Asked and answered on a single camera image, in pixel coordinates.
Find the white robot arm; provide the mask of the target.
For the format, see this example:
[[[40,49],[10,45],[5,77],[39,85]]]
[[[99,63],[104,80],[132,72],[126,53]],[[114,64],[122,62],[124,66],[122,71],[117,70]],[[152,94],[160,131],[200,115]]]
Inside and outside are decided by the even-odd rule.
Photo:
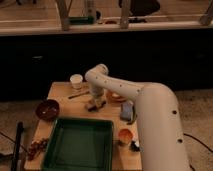
[[[98,98],[110,90],[134,103],[143,171],[190,171],[190,164],[174,92],[164,84],[132,82],[108,75],[98,64],[85,74],[90,94]]]

